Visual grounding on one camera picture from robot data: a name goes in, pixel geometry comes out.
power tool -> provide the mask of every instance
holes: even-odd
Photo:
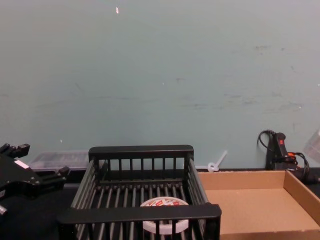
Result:
[[[267,135],[269,138],[266,145],[261,137]],[[301,152],[288,152],[285,146],[286,135],[282,132],[263,130],[260,132],[257,143],[266,148],[265,169],[266,170],[288,170],[304,184],[320,183],[317,175],[310,173],[309,163]],[[297,156],[303,159],[304,167],[298,166]]]
[[[29,144],[15,147],[6,143],[0,146],[0,201],[13,195],[36,198],[64,187],[70,169],[65,166],[56,173],[39,176],[17,159],[28,155],[29,149]],[[7,209],[0,205],[0,216],[6,213]]]

teal wall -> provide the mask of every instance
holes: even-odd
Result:
[[[320,121],[318,0],[0,0],[0,143],[190,144],[259,168]],[[310,165],[320,167],[312,160]]]

cardboard tray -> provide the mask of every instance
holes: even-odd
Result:
[[[221,240],[320,240],[320,199],[289,171],[200,172]]]

white plastic clip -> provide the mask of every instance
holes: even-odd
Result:
[[[219,165],[221,164],[221,162],[223,161],[223,159],[225,159],[225,157],[226,157],[227,154],[228,154],[228,151],[225,150],[225,151],[222,153],[222,156],[219,158],[219,160],[218,160],[216,163],[210,162],[210,163],[208,164],[208,171],[209,171],[210,173],[219,171]]]

clear plastic container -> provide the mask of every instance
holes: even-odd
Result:
[[[317,130],[309,139],[303,151],[310,158],[320,163],[320,129]]]

